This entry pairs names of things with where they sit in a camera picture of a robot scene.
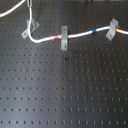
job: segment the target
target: bolt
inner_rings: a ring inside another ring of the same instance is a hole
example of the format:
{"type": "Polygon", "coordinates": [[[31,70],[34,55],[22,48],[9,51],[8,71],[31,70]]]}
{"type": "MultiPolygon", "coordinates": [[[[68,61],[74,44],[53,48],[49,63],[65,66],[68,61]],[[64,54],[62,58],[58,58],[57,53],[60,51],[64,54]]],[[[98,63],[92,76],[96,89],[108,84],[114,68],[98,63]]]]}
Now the bolt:
{"type": "Polygon", "coordinates": [[[63,48],[66,48],[66,45],[65,44],[63,45],[63,48]]]}
{"type": "Polygon", "coordinates": [[[109,34],[108,36],[111,37],[111,34],[109,34]]]}

